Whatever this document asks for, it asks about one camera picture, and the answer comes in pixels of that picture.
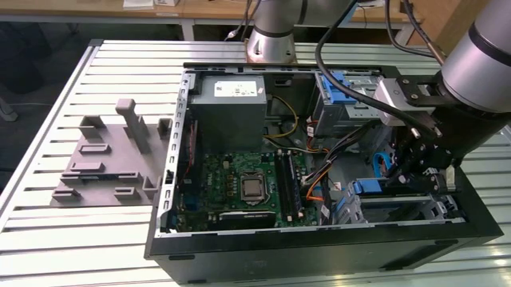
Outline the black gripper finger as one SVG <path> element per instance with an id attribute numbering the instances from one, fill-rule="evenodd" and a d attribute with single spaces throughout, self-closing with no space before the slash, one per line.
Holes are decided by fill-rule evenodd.
<path id="1" fill-rule="evenodd" d="M 388 171 L 388 186 L 402 186 L 410 190 L 424 190 L 420 187 L 424 176 L 420 160 L 426 152 L 426 140 L 408 137 L 396 144 L 394 163 Z"/>
<path id="2" fill-rule="evenodd" d="M 422 157 L 422 176 L 434 193 L 456 191 L 452 153 L 436 145 Z"/>

